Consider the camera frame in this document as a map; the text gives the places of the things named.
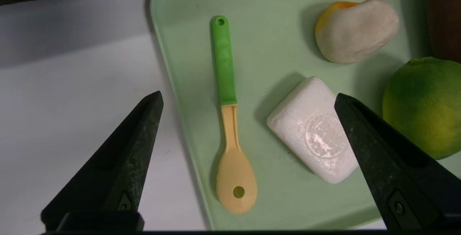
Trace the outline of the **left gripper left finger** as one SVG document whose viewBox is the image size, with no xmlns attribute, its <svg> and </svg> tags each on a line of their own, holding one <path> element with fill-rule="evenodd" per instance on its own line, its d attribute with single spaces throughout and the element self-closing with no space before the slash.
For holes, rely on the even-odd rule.
<svg viewBox="0 0 461 235">
<path fill-rule="evenodd" d="M 47 232 L 140 232 L 138 212 L 164 107 L 145 96 L 42 210 Z"/>
</svg>

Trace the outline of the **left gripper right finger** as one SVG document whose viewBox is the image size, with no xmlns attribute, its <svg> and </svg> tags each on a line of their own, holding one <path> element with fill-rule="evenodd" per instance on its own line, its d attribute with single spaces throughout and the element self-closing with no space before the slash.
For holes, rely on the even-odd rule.
<svg viewBox="0 0 461 235">
<path fill-rule="evenodd" d="M 458 177 L 354 97 L 334 108 L 387 229 L 460 230 Z"/>
</svg>

